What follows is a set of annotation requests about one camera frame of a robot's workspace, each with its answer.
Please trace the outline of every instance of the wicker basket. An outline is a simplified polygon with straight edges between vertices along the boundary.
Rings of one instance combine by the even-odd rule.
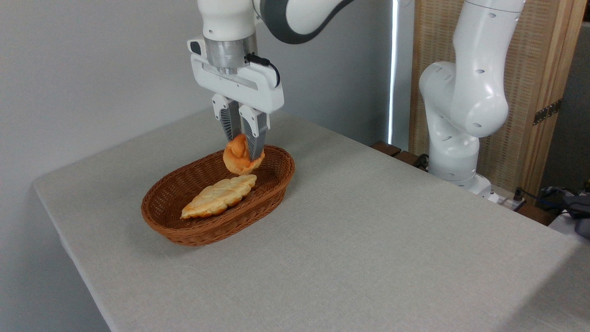
[[[223,150],[183,166],[154,184],[143,198],[143,218],[153,230],[185,246],[207,245],[236,234],[283,201],[295,172],[295,163],[287,151],[266,145],[264,153],[260,168],[252,173],[258,178],[250,194],[219,216],[180,219],[182,209],[201,190],[236,176],[226,169]]]

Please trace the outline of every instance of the wooden panel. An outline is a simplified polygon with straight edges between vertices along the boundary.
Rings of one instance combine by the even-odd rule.
[[[384,141],[379,141],[373,145],[371,145],[371,148],[379,151],[379,152],[383,152],[386,155],[390,155],[390,156],[395,156],[396,154],[402,152],[402,149],[395,147],[393,145],[387,144]]]
[[[418,156],[408,151],[402,151],[394,156],[395,159],[405,162],[409,165],[415,165],[418,161]]]
[[[494,185],[507,190],[523,185],[535,191],[534,183],[542,175],[555,119],[537,128],[533,128],[533,120],[538,110],[563,95],[583,1],[526,2],[506,59],[504,86],[510,113],[498,132],[481,139],[478,172]],[[454,61],[452,39],[462,5],[463,0],[416,2],[409,138],[414,154],[428,153],[419,77],[433,62]]]
[[[558,21],[545,67],[546,74],[540,88],[544,94],[537,101],[539,109],[563,96],[585,6],[586,0],[560,1]],[[553,116],[532,128],[520,179],[520,186],[530,193],[539,191],[556,121],[557,116]]]
[[[555,220],[554,215],[539,209],[529,202],[522,205],[516,212],[545,226],[549,226]]]

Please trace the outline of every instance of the table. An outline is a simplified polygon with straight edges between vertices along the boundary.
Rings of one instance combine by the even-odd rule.
[[[212,245],[171,243],[145,193],[222,149],[198,113],[34,187],[113,331],[589,331],[590,248],[283,112],[296,173],[275,211]]]
[[[426,171],[421,164],[420,157],[412,154],[408,151],[402,151],[402,149],[395,147],[393,145],[387,144],[384,141],[379,141],[373,145],[371,148],[381,151],[386,155],[392,156],[395,159],[401,160],[406,164],[414,165],[419,167],[421,170]],[[540,224],[548,226],[555,220],[555,215],[548,213],[547,211],[541,210],[540,208],[536,207],[535,205],[531,204],[526,200],[522,200],[519,202],[514,201],[512,198],[514,193],[511,193],[505,189],[499,187],[492,188],[496,194],[500,197],[500,200],[497,204],[504,206],[507,209],[513,210],[518,212],[518,214],[522,214],[523,216],[532,219]]]

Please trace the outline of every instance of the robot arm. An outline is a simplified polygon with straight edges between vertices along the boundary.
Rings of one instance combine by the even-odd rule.
[[[485,198],[491,185],[476,174],[478,138],[496,132],[508,116],[504,63],[524,4],[466,0],[453,35],[456,64],[433,63],[420,77],[429,172]]]
[[[197,83],[215,92],[213,108],[228,140],[246,134],[252,160],[264,147],[269,114],[284,104],[276,67],[257,56],[255,25],[280,41],[317,36],[352,0],[197,0],[203,38],[188,41]]]

